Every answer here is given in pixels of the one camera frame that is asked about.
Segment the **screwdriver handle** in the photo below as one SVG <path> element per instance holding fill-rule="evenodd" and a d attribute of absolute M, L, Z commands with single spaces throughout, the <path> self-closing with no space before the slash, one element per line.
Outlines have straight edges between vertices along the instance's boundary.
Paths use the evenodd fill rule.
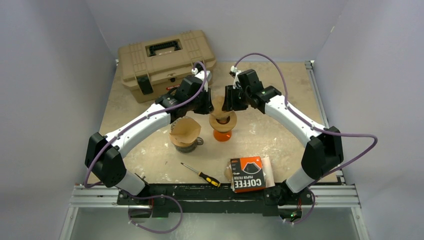
<path fill-rule="evenodd" d="M 208 176 L 206 174 L 204 174 L 203 172 L 199 172 L 199 177 L 201 177 L 202 179 L 206 180 L 206 182 L 214 185 L 215 187 L 219 188 L 221 186 L 220 181 L 218 181 L 216 178 Z"/>

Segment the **toolbox handle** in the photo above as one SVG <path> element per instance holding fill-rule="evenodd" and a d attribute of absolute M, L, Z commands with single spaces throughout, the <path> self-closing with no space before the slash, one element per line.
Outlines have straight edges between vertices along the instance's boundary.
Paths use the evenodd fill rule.
<path fill-rule="evenodd" d="M 152 45 L 148 47 L 148 50 L 150 52 L 149 57 L 156 56 L 156 51 L 161 49 L 167 49 L 174 47 L 174 51 L 181 50 L 181 47 L 178 45 L 178 41 L 167 41 L 162 42 L 156 45 Z"/>

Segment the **tabletop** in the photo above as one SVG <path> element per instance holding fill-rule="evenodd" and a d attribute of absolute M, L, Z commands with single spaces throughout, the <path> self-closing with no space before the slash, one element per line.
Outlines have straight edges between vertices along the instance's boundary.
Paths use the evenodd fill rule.
<path fill-rule="evenodd" d="M 224 96 L 224 87 L 233 84 L 229 75 L 234 62 L 217 62 L 212 71 L 213 84 L 210 86 L 212 98 Z M 289 102 L 317 123 L 322 124 L 314 89 L 303 62 L 279 62 L 287 82 Z M 239 70 L 253 69 L 257 72 L 263 86 L 274 86 L 284 93 L 281 77 L 270 62 L 241 62 Z M 130 91 L 121 83 L 118 65 L 113 80 L 107 106 L 100 126 L 100 134 L 105 135 L 119 129 L 138 115 L 142 114 L 154 101 L 137 103 Z M 259 110 L 249 108 L 237 111 L 237 124 L 232 130 L 232 137 L 226 142 L 214 139 L 213 129 L 208 115 L 187 113 L 201 125 L 199 137 L 204 144 L 193 152 L 180 153 L 169 139 L 170 125 L 157 130 L 132 149 L 124 158 L 126 168 L 140 176 L 145 176 L 148 183 L 203 183 L 204 180 L 182 166 L 183 162 L 198 171 L 215 177 L 222 183 L 229 181 L 224 170 L 232 158 L 269 157 L 275 182 L 282 182 L 301 167 L 304 147 L 284 126 Z M 89 183 L 98 181 L 91 174 Z M 331 174 L 321 181 L 336 182 Z"/>

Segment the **wall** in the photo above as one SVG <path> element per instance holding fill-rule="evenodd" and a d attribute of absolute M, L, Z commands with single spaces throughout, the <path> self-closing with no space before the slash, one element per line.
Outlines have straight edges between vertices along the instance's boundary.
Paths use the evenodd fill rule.
<path fill-rule="evenodd" d="M 114 59 L 83 0 L 0 1 L 1 239 L 57 239 Z"/>
<path fill-rule="evenodd" d="M 329 122 L 379 137 L 345 169 L 373 240 L 423 239 L 424 1 L 349 1 L 314 63 Z M 371 140 L 344 139 L 347 159 Z"/>
<path fill-rule="evenodd" d="M 260 52 L 275 60 L 304 61 L 316 58 L 347 0 L 87 2 L 115 57 L 130 43 L 201 29 L 219 60 Z"/>

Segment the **toolbox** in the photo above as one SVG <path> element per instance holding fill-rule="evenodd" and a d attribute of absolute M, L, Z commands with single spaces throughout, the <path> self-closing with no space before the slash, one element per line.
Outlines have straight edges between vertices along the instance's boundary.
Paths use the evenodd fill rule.
<path fill-rule="evenodd" d="M 202 62 L 212 71 L 217 60 L 201 30 L 120 47 L 121 81 L 138 103 L 155 100 L 180 85 Z"/>

